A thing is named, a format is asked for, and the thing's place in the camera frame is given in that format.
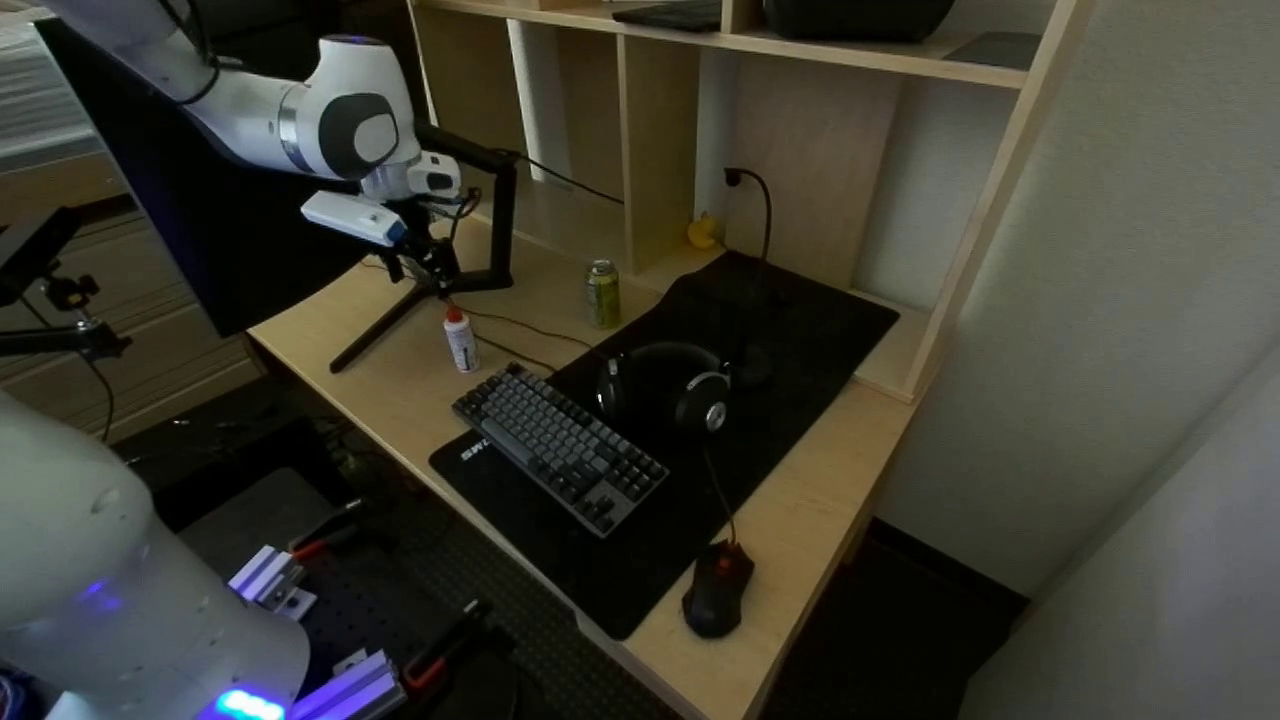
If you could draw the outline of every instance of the computer mouse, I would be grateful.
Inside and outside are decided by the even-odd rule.
[[[758,563],[742,543],[709,543],[697,557],[691,583],[682,601],[683,625],[703,641],[730,637],[743,617],[752,573]]]

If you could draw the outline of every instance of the black desk mat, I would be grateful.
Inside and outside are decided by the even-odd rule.
[[[609,541],[587,537],[555,501],[524,481],[499,451],[459,459],[480,436],[464,434],[432,468],[474,501],[566,595],[609,637],[625,641],[647,610],[682,579],[691,557],[723,527],[712,474],[742,508],[787,455],[807,423],[835,401],[857,363],[897,323],[897,311],[768,270],[750,256],[720,256],[638,323],[560,369],[553,383],[591,408],[602,363],[647,339],[697,339],[720,357],[743,357],[743,383],[732,391],[730,429],[709,443],[646,436],[673,477]]]

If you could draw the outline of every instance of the can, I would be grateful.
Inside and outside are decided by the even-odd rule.
[[[617,328],[625,321],[622,277],[611,261],[587,265],[587,321],[598,328]]]

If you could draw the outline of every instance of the black headphones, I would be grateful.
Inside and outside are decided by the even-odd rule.
[[[702,346],[655,339],[605,361],[598,408],[632,429],[716,436],[730,419],[730,361]]]

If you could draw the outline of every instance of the desk surface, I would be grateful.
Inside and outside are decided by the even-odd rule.
[[[540,363],[566,369],[583,346],[605,339],[583,321],[583,265],[550,247],[517,245],[517,290],[474,294],[464,304],[486,339],[509,346]],[[625,279],[625,317],[640,317],[659,301],[664,279]],[[254,339],[311,383],[334,408],[363,429],[391,451],[415,481],[443,506],[478,524],[491,543],[540,577],[517,543],[509,543],[428,455],[455,441],[464,423],[453,401],[480,376],[517,357],[480,346],[480,373],[453,373],[442,304],[420,304],[380,346],[372,346],[348,373],[334,376],[329,361],[345,351],[407,285],[388,285],[377,261],[356,265],[348,277],[311,301],[254,328]],[[540,336],[520,323],[566,334],[571,339]],[[786,466],[752,494],[736,516],[742,543],[758,561],[743,595],[743,625],[723,641],[697,641],[682,622],[687,577],[664,592],[647,622],[628,641],[609,641],[580,617],[609,656],[617,656],[653,691],[687,715],[752,715],[759,713],[787,646],[805,630],[832,567],[857,543],[872,516],[876,481],[914,419],[914,406],[872,389],[850,383],[835,406],[807,429]]]

